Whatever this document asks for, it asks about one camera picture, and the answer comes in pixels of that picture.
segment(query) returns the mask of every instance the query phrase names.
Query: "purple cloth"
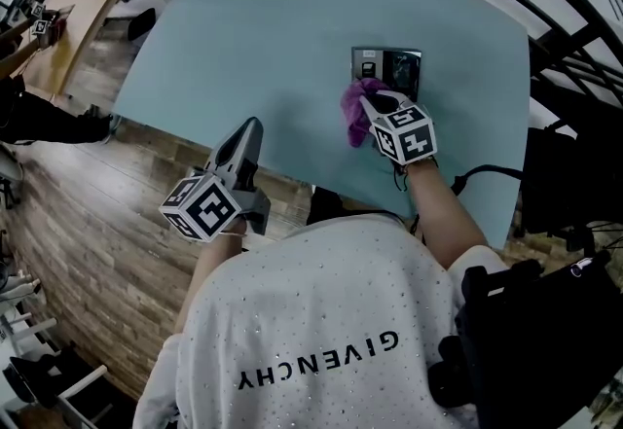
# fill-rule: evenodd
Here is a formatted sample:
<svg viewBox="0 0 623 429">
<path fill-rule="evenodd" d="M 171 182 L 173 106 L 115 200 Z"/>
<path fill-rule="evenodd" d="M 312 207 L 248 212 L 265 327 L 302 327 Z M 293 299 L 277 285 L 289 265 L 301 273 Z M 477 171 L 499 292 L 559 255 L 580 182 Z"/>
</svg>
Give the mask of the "purple cloth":
<svg viewBox="0 0 623 429">
<path fill-rule="evenodd" d="M 389 87 L 376 78 L 355 80 L 342 95 L 340 105 L 348 124 L 348 143 L 359 147 L 370 130 L 370 120 L 359 100 L 361 95 L 375 94 L 378 90 L 389 90 Z"/>
</svg>

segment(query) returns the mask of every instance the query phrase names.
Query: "light blue table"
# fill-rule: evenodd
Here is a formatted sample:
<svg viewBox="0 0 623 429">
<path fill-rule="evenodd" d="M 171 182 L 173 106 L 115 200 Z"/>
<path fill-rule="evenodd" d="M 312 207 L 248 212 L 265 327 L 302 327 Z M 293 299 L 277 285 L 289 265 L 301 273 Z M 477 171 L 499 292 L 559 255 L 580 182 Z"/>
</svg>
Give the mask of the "light blue table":
<svg viewBox="0 0 623 429">
<path fill-rule="evenodd" d="M 172 0 L 114 112 L 206 146 L 257 116 L 262 166 L 411 216 L 388 160 L 347 142 L 340 97 L 350 48 L 365 45 L 423 51 L 420 102 L 448 181 L 482 163 L 523 167 L 528 38 L 483 0 Z M 482 173 L 460 196 L 495 247 L 518 187 Z"/>
</svg>

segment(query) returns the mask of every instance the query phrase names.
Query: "black pants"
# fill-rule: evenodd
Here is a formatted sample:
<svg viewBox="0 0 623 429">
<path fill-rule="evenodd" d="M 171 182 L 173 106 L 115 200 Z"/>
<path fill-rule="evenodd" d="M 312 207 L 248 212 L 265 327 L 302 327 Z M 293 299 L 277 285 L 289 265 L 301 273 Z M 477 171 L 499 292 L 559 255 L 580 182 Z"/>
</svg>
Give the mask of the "black pants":
<svg viewBox="0 0 623 429">
<path fill-rule="evenodd" d="M 108 135 L 108 118 L 76 118 L 27 91 L 15 99 L 13 106 L 3 105 L 3 108 L 6 109 L 0 114 L 0 140 L 3 142 L 43 140 L 82 144 L 99 142 Z"/>
<path fill-rule="evenodd" d="M 316 187 L 311 196 L 310 215 L 306 225 L 317 222 L 331 220 L 333 218 L 343 218 L 345 216 L 367 215 L 370 213 L 387 215 L 400 221 L 400 217 L 383 209 L 358 209 L 348 210 L 342 206 L 342 200 L 336 193 Z"/>
</svg>

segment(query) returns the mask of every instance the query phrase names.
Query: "desk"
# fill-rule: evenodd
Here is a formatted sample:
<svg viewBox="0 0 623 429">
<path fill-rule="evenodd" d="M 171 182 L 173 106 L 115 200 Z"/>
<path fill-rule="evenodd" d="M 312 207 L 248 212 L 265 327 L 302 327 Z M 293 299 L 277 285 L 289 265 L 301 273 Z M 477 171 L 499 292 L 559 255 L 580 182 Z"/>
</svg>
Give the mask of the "desk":
<svg viewBox="0 0 623 429">
<path fill-rule="evenodd" d="M 67 19 L 67 30 L 54 46 L 37 53 L 23 73 L 32 88 L 62 94 L 84 50 L 93 40 L 106 16 L 118 0 L 46 0 L 48 9 L 75 5 Z M 28 43 L 24 37 L 23 45 Z"/>
<path fill-rule="evenodd" d="M 413 216 L 389 161 L 369 143 L 348 145 L 340 97 L 350 48 L 366 45 L 423 51 L 420 102 L 448 181 L 483 163 L 523 167 L 528 38 L 483 0 L 172 0 L 114 111 L 208 147 L 257 116 L 262 166 Z M 495 247 L 518 187 L 483 173 L 460 196 Z"/>
</svg>

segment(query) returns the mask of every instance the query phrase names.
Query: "white t-shirt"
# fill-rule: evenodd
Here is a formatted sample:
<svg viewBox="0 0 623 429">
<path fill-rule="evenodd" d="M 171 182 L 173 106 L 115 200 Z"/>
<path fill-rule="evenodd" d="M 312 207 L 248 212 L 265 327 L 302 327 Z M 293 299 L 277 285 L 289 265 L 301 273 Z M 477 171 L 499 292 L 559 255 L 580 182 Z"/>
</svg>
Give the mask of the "white t-shirt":
<svg viewBox="0 0 623 429">
<path fill-rule="evenodd" d="M 477 427 L 445 411 L 427 369 L 454 330 L 465 270 L 505 269 L 489 248 L 445 271 L 395 221 L 315 224 L 217 268 L 166 340 L 134 419 L 184 428 Z"/>
</svg>

